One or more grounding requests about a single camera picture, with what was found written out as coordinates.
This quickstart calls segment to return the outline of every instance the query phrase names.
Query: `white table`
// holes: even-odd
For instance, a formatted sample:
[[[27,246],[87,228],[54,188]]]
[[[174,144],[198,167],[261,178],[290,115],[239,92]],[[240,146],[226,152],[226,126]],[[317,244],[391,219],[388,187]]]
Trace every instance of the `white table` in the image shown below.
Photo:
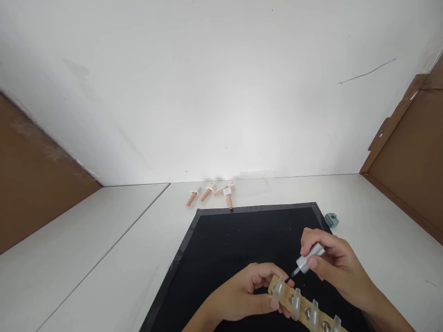
[[[102,188],[0,255],[0,331],[37,331],[166,187]]]
[[[225,182],[217,184],[220,188]],[[333,233],[349,241],[372,280],[413,327],[418,332],[439,329],[443,247],[362,176],[235,184],[234,207],[317,202],[323,214],[336,213],[340,224]],[[186,209],[189,190],[198,185],[206,183],[171,184],[41,331],[137,332],[196,209],[227,206],[223,196],[209,196],[204,204],[196,199]]]

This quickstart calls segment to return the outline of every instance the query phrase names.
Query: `white backdrop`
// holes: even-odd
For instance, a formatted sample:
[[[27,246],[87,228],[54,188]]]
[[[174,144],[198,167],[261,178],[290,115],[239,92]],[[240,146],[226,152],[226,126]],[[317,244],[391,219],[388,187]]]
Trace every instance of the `white backdrop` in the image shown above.
[[[0,89],[103,185],[356,173],[442,48],[441,0],[0,0]]]

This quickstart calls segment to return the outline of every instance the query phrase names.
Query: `black cloth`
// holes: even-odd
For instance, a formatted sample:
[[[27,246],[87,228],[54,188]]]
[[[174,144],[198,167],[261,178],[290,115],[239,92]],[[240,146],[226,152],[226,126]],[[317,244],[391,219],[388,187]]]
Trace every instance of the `black cloth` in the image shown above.
[[[316,203],[198,210],[140,331],[181,331],[206,297],[249,263],[273,262],[290,275],[305,227],[331,233]],[[361,311],[312,271],[293,280],[302,296],[316,299],[330,317],[338,315],[349,332],[369,331]],[[216,331],[307,329],[274,312],[223,321]]]

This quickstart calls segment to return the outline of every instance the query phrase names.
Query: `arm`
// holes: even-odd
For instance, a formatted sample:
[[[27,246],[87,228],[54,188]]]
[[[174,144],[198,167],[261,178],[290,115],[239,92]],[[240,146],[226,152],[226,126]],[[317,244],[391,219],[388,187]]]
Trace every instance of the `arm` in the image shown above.
[[[327,280],[352,305],[366,313],[379,332],[414,332],[414,329],[374,285],[349,243],[334,235],[305,228],[301,237],[301,254],[320,242],[326,250],[323,257],[308,258],[308,266],[321,280]]]
[[[271,295],[254,295],[255,289],[269,287],[274,274],[288,278],[275,264],[249,264],[208,296],[183,332],[212,332],[222,320],[235,321],[276,310],[289,318],[290,313],[278,302],[272,302]],[[292,280],[288,284],[294,287]]]

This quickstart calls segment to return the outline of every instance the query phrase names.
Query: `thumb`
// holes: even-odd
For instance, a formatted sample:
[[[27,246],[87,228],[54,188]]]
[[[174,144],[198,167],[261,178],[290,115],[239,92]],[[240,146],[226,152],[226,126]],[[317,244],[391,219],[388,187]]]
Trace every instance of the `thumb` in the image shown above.
[[[343,271],[329,264],[320,256],[311,256],[308,258],[309,268],[321,279],[326,280],[335,288],[340,288],[343,281]]]
[[[272,302],[269,294],[246,295],[246,316],[255,314],[268,314],[278,309],[278,303]]]

